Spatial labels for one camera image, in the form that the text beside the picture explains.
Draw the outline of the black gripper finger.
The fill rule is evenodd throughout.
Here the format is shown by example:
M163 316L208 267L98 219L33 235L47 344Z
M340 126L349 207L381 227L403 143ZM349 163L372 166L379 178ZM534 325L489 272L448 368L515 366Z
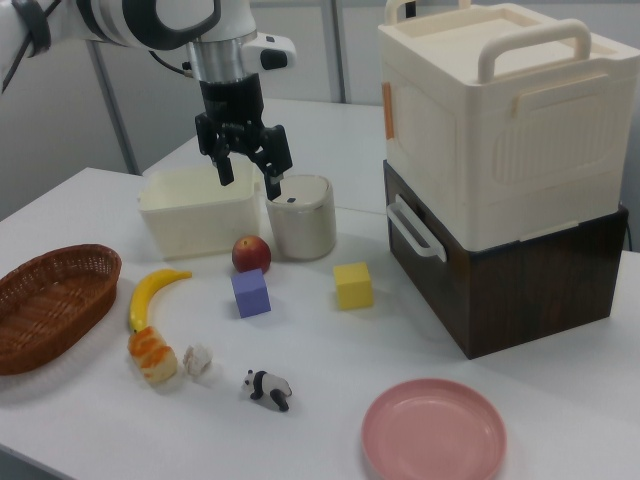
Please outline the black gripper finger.
M284 127L276 125L259 128L255 145L250 150L249 159L263 174L267 199L274 200L279 197L281 195L280 182L284 173L293 166Z
M227 186L234 181L233 169L229 158L230 147L225 133L207 114L195 117L199 151L209 156L217 169L219 181Z

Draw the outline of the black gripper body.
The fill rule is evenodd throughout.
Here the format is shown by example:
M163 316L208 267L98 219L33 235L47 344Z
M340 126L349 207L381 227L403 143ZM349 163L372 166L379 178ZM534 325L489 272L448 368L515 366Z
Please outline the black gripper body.
M205 111L196 117L199 150L212 155L224 135L231 151L251 156L258 151L264 108L258 74L227 83L199 82Z

